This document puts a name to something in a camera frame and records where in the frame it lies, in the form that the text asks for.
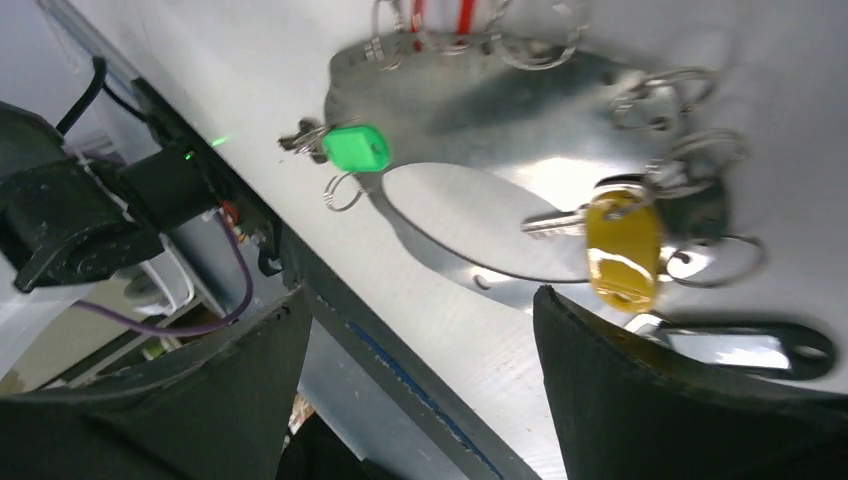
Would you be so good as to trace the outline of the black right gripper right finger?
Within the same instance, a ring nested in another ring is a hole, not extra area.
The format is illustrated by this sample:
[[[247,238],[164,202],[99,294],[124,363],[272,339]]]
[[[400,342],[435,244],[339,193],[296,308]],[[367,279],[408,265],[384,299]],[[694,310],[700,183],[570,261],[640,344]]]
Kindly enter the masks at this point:
[[[843,479],[847,399],[687,358],[539,288],[533,329],[571,479]]]

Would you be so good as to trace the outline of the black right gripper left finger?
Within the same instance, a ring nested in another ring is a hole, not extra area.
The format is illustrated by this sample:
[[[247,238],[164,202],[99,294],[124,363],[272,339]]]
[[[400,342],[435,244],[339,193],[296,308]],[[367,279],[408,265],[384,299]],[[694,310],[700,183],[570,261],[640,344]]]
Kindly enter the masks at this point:
[[[272,479],[310,337],[303,292],[86,386],[1,399],[5,479]]]

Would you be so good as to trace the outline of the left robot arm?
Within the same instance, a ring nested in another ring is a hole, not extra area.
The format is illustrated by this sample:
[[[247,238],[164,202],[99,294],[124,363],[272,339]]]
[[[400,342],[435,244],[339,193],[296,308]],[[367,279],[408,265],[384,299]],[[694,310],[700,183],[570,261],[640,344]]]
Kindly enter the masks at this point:
[[[129,165],[81,160],[39,115],[1,105],[1,254],[13,285],[81,285],[164,251],[168,233],[215,207],[219,196],[179,143]]]

